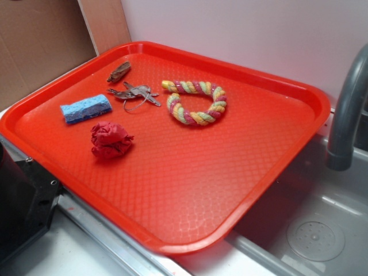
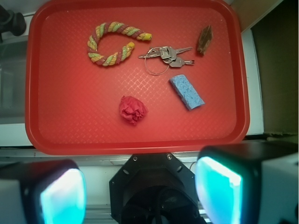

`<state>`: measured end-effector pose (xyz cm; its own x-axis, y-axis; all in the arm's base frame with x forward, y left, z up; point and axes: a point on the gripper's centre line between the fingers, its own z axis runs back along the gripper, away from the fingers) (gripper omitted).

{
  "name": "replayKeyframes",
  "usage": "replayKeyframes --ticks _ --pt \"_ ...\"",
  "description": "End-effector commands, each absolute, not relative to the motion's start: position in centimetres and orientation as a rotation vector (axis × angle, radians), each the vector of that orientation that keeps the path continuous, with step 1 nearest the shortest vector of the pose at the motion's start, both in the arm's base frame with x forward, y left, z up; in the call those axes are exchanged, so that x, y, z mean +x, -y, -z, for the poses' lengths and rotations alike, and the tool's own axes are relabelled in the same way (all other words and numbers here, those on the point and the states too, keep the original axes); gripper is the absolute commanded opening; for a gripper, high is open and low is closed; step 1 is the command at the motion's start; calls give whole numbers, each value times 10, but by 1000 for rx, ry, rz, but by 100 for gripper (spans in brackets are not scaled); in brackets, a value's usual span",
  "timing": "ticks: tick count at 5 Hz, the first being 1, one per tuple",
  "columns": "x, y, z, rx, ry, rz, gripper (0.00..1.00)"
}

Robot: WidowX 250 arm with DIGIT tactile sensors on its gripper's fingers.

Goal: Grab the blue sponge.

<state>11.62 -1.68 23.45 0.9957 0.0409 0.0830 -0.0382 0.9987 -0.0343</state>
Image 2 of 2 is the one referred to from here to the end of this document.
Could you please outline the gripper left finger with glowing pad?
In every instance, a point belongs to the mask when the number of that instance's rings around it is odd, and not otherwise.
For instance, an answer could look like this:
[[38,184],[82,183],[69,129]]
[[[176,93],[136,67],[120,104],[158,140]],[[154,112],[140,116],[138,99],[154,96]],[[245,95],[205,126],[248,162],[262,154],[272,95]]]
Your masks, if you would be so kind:
[[0,168],[2,224],[81,224],[86,200],[84,174],[72,160]]

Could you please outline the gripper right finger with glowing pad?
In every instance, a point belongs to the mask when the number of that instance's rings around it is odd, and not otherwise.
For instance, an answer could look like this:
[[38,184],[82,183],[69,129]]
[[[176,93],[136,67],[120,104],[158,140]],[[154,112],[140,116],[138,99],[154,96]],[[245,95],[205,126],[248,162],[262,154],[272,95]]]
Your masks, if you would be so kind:
[[284,141],[206,146],[196,162],[195,186],[214,224],[296,224],[299,146]]

